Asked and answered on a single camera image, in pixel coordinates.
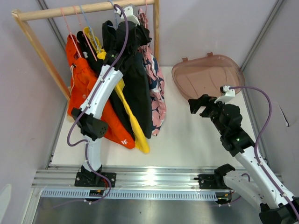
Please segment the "black shorts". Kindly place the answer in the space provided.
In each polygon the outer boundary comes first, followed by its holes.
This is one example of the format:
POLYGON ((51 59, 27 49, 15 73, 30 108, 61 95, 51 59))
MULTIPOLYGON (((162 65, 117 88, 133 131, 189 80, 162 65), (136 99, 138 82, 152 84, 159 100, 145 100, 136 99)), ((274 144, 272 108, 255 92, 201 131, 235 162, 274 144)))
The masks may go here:
MULTIPOLYGON (((89 45, 90 41, 85 39, 82 31, 77 32, 77 40, 89 67, 94 72, 94 76, 99 77, 103 60, 96 59, 96 51, 92 45, 89 45)), ((105 135, 106 138, 122 145, 125 144, 125 140, 128 141, 128 144, 135 143, 129 116, 115 90, 112 91, 105 105, 101 119, 109 125, 109 130, 105 135)))

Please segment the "blue hanger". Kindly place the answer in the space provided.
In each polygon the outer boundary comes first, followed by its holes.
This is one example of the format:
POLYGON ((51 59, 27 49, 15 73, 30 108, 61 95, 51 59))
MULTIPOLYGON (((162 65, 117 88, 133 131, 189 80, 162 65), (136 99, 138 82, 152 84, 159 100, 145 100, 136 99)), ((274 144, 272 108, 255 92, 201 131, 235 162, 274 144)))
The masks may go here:
POLYGON ((115 25, 109 25, 109 27, 112 27, 114 29, 119 28, 119 24, 121 23, 121 11, 118 7, 114 6, 114 2, 112 0, 108 0, 108 2, 111 3, 113 10, 114 10, 114 18, 115 18, 115 25))
POLYGON ((85 19, 85 21, 86 21, 86 23, 87 23, 87 26, 88 26, 88 29, 89 29, 89 33, 91 34, 91 36, 92 36, 92 38, 93 38, 93 42, 94 42, 94 44, 95 44, 95 46, 96 46, 96 49, 97 49, 97 51, 98 51, 99 53, 101 53, 101 44, 100 44, 98 38, 95 36, 93 29, 91 28, 90 22, 88 21, 87 16, 86 16, 85 13, 84 13, 84 10, 83 10, 83 8, 82 8, 82 5, 79 5, 79 7, 80 7, 80 10, 81 10, 81 12, 82 12, 82 14, 83 14, 83 16, 84 16, 84 19, 85 19))

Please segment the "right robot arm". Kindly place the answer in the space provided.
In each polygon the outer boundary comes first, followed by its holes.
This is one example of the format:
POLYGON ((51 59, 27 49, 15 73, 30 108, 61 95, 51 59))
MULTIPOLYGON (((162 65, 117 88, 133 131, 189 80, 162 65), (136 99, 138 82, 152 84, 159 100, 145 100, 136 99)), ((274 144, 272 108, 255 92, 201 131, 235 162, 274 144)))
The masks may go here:
POLYGON ((254 183, 244 179, 233 166, 225 164, 214 171, 218 188, 228 187, 259 212, 264 224, 295 224, 299 221, 299 199, 276 177, 258 151, 250 136, 242 129, 242 115, 236 105, 225 104, 216 97, 202 95, 189 99, 190 111, 209 118, 220 134, 222 146, 248 172, 254 183))

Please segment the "orange shorts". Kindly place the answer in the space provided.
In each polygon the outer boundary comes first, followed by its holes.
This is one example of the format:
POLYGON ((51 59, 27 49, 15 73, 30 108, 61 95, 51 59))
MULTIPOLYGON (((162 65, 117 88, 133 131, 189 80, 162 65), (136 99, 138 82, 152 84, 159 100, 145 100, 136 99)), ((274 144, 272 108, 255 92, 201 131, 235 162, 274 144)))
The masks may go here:
MULTIPOLYGON (((75 35, 68 35, 65 48, 68 63, 71 70, 71 98, 68 105, 67 114, 71 116, 73 108, 79 108, 88 97, 97 78, 94 71, 89 67, 83 52, 79 49, 79 43, 75 35)), ((101 120, 108 123, 108 131, 105 138, 118 143, 128 149, 135 147, 134 136, 130 134, 113 110, 108 100, 105 104, 101 120)))

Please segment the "yellow shorts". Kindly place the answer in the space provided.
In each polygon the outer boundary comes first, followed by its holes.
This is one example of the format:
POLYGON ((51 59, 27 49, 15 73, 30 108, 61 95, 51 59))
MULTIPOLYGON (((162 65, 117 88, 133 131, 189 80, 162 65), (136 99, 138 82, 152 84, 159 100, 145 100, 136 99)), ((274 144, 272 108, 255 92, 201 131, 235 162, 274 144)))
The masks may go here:
MULTIPOLYGON (((89 29, 88 27, 84 28, 84 32, 87 36, 87 38, 90 41, 90 45, 92 45, 96 51, 96 57, 97 59, 102 59, 104 60, 106 57, 106 52, 103 48, 101 48, 101 53, 99 53, 96 49, 96 46, 93 42, 93 38, 91 36, 91 34, 89 33, 89 29)), ((131 123, 131 127, 132 130, 134 132, 134 136, 135 136, 135 148, 141 150, 144 153, 148 153, 150 151, 150 148, 147 144, 146 138, 144 136, 144 133, 142 131, 142 128, 140 127, 137 118, 135 117, 135 115, 133 114, 133 112, 135 111, 135 100, 133 99, 134 95, 130 92, 130 90, 127 88, 127 86, 125 85, 123 79, 121 79, 117 85, 115 86, 115 88, 113 89, 116 91, 117 95, 119 96, 119 98, 121 99, 124 108, 126 110, 126 113, 129 116, 129 121, 131 123)))

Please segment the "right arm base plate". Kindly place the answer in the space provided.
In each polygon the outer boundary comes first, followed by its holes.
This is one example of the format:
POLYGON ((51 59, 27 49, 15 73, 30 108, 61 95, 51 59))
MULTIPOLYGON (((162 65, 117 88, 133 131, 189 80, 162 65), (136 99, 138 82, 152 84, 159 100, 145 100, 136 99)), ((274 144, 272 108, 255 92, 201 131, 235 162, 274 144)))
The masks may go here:
POLYGON ((230 189, 226 185, 218 183, 213 174, 199 174, 193 179, 198 182, 200 189, 230 189))

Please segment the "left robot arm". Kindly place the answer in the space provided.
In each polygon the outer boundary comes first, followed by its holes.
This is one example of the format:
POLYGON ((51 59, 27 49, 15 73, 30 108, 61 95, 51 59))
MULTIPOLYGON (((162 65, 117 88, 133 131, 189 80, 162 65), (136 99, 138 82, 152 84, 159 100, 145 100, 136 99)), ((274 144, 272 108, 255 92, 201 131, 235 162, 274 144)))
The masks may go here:
POLYGON ((105 182, 110 188, 114 186, 113 180, 101 172, 102 138, 108 131, 108 124, 100 118, 113 89, 123 77, 124 66, 138 47, 149 42, 149 31, 144 26, 121 22, 116 30, 116 43, 122 44, 121 50, 113 47, 108 52, 91 93, 80 108, 72 110, 74 125, 80 128, 85 143, 85 162, 77 172, 76 187, 103 187, 105 182))

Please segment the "pink floral shorts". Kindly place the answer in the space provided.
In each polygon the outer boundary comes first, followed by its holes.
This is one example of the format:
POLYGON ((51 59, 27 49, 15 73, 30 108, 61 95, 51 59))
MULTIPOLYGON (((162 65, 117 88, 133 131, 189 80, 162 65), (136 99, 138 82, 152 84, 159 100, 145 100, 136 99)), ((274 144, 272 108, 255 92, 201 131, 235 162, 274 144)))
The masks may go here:
POLYGON ((166 103, 164 97, 165 81, 157 59, 150 48, 150 43, 138 50, 142 56, 142 63, 149 82, 149 94, 152 111, 152 135, 158 136, 166 117, 166 103))

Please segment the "dark navy shorts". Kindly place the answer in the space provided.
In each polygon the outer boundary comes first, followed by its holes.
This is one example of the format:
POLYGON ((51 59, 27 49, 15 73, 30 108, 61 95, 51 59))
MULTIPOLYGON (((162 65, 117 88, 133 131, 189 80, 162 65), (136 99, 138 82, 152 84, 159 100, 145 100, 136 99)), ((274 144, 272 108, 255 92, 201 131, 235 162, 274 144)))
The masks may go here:
POLYGON ((126 24, 126 36, 121 51, 118 51, 118 29, 109 27, 111 21, 102 25, 104 49, 107 51, 105 62, 111 65, 113 62, 116 70, 123 74, 123 81, 130 92, 134 95, 136 104, 133 114, 138 120, 140 127, 147 139, 151 138, 152 111, 149 82, 143 67, 142 54, 123 54, 128 40, 128 23, 126 24))

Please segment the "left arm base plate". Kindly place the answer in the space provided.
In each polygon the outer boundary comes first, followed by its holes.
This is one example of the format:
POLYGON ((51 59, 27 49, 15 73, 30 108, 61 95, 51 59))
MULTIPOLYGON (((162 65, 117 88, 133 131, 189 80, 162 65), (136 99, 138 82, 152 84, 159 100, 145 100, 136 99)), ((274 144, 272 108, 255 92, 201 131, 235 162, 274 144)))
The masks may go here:
MULTIPOLYGON (((117 174, 107 172, 103 172, 101 174, 111 182, 111 187, 114 188, 117 174)), ((76 187, 109 187, 108 183, 106 183, 102 177, 99 177, 94 173, 84 174, 82 172, 77 173, 74 185, 76 187)))

